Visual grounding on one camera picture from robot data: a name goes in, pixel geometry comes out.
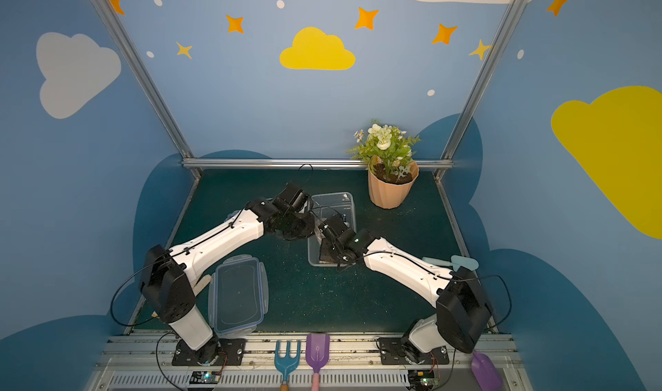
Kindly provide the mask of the large clear lunch box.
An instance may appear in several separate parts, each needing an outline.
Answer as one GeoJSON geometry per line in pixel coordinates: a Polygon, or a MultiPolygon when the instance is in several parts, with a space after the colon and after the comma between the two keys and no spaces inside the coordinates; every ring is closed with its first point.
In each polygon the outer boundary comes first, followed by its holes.
{"type": "MultiPolygon", "coordinates": [[[[355,204],[353,195],[349,192],[314,194],[307,202],[306,211],[312,211],[320,221],[339,213],[345,225],[357,232],[355,204]]],[[[313,267],[334,267],[329,256],[322,255],[322,233],[316,228],[308,239],[308,261],[313,267]]]]}

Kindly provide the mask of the large lunch box lid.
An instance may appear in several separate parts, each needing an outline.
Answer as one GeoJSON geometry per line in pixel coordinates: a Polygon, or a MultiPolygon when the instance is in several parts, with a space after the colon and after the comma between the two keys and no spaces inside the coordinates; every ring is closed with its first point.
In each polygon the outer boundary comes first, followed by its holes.
{"type": "Polygon", "coordinates": [[[208,299],[210,326],[221,339],[255,331],[269,307],[265,265],[249,255],[232,257],[215,269],[208,299]]]}

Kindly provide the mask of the small lunch box lid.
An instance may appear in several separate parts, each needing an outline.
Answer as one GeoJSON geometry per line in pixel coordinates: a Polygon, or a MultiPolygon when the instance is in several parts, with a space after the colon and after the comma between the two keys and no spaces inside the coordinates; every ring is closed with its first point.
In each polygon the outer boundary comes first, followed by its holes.
{"type": "Polygon", "coordinates": [[[232,222],[236,221],[241,216],[241,212],[242,212],[241,209],[235,210],[234,212],[232,212],[231,214],[229,214],[227,216],[227,218],[225,219],[225,222],[232,223],[232,222]]]}

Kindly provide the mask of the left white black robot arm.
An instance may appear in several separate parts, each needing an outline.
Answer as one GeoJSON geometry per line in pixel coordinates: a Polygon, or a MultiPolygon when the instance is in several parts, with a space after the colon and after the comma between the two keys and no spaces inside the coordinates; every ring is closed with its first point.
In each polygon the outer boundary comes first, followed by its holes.
{"type": "Polygon", "coordinates": [[[278,195],[249,201],[221,225],[169,249],[150,249],[141,270],[139,291],[158,318],[192,351],[207,350],[217,336],[197,307],[194,288],[205,272],[221,259],[267,234],[284,240],[308,239],[315,216],[310,196],[294,183],[278,195]]]}

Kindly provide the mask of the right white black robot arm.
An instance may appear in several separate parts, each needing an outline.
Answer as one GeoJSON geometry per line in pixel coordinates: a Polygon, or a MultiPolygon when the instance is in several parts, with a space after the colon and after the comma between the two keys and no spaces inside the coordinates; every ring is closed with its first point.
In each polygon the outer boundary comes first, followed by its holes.
{"type": "Polygon", "coordinates": [[[493,307],[473,270],[426,262],[363,229],[355,232],[335,214],[317,222],[315,235],[321,252],[338,267],[363,264],[391,277],[417,293],[434,308],[427,319],[417,320],[400,339],[400,347],[415,360],[445,344],[456,351],[474,351],[493,307]]]}

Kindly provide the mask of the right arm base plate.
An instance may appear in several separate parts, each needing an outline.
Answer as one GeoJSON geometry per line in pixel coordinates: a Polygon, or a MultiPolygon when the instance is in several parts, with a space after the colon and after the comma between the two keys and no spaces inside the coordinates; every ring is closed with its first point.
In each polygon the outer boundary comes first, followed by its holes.
{"type": "Polygon", "coordinates": [[[382,337],[376,340],[382,365],[448,365],[450,358],[446,346],[429,352],[419,351],[403,339],[382,337]]]}

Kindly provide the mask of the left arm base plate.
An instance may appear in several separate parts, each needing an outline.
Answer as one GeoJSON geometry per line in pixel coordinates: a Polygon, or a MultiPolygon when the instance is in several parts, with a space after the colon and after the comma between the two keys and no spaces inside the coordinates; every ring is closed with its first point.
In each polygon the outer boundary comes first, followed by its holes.
{"type": "Polygon", "coordinates": [[[208,367],[241,365],[246,346],[245,339],[218,339],[213,337],[200,349],[191,349],[183,339],[176,346],[172,366],[208,367]]]}

